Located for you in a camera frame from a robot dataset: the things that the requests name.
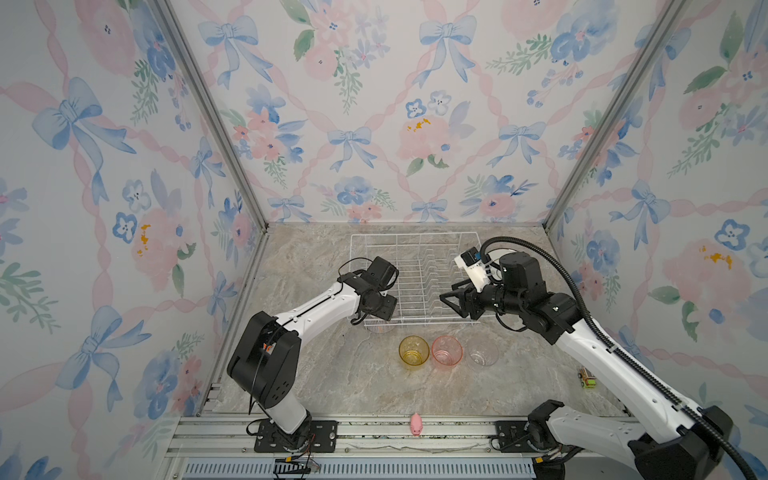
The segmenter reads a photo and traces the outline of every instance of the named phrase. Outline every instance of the pink pig toy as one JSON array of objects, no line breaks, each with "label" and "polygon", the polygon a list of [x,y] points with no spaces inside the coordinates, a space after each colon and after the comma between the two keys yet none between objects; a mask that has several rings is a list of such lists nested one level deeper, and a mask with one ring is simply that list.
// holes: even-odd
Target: pink pig toy
[{"label": "pink pig toy", "polygon": [[411,417],[411,433],[415,436],[422,434],[424,424],[422,423],[422,417],[418,413],[414,413]]}]

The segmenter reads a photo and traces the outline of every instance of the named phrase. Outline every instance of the clear glass cup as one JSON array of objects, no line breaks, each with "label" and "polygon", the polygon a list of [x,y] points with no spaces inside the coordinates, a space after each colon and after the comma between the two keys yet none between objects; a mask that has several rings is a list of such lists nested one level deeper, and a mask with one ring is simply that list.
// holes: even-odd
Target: clear glass cup
[{"label": "clear glass cup", "polygon": [[498,347],[493,340],[485,337],[475,337],[467,343],[467,353],[473,362],[482,366],[490,366],[498,361]]},{"label": "clear glass cup", "polygon": [[432,344],[432,356],[441,365],[454,366],[462,360],[462,344],[450,335],[439,336]]},{"label": "clear glass cup", "polygon": [[417,335],[407,336],[400,342],[400,359],[410,366],[419,366],[429,358],[429,344]]}]

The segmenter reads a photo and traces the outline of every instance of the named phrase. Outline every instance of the floral wallpaper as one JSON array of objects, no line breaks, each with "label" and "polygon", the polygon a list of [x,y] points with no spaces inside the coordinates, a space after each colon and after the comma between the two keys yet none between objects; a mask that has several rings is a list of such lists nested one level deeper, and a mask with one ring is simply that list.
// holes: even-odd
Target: floral wallpaper
[{"label": "floral wallpaper", "polygon": [[257,228],[141,0],[6,2],[0,478],[151,478]]},{"label": "floral wallpaper", "polygon": [[541,222],[664,6],[171,3],[268,220],[350,223]]},{"label": "floral wallpaper", "polygon": [[[766,13],[765,0],[690,3],[550,232],[595,317],[673,387],[721,406],[757,478],[768,478]],[[725,458],[713,478],[743,476]]]}]

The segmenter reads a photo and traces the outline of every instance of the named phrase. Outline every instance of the marble countertop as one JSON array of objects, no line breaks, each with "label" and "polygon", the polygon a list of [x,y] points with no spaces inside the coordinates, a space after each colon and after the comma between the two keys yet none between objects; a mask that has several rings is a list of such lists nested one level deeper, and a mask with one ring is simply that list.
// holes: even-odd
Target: marble countertop
[{"label": "marble countertop", "polygon": [[[328,288],[337,277],[336,269],[328,266],[349,259],[353,233],[451,231],[476,231],[481,241],[498,235],[520,237],[554,253],[541,227],[280,225],[270,228],[245,319],[261,310],[273,315],[290,310]],[[541,267],[550,291],[567,291],[553,267],[543,260]],[[518,323],[511,316],[505,319]],[[245,325],[245,321],[240,323],[241,332]],[[492,366],[479,366],[465,355],[453,368],[438,366],[434,359],[409,367],[398,355],[400,341],[408,335],[419,335],[430,345],[438,336],[452,335],[463,346],[480,336],[491,339],[501,355]],[[540,336],[510,332],[494,319],[475,324],[398,326],[387,333],[338,322],[303,345],[294,389],[308,410],[326,414],[527,415],[543,401],[556,399],[592,415],[624,415],[618,400],[603,386],[581,388],[578,367]],[[248,400],[226,377],[214,411],[247,412]]]}]

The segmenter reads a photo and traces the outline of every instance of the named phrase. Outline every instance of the dish rack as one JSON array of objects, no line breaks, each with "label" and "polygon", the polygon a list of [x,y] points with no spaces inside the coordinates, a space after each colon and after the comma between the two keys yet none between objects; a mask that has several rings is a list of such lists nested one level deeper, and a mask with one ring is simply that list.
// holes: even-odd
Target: dish rack
[{"label": "dish rack", "polygon": [[[355,233],[349,241],[349,258],[382,257],[400,274],[389,291],[397,297],[392,319],[366,319],[367,329],[384,333],[398,325],[473,323],[440,301],[453,283],[467,278],[453,261],[471,247],[480,247],[477,232],[455,233]],[[365,269],[368,260],[353,260],[349,271]]]}]

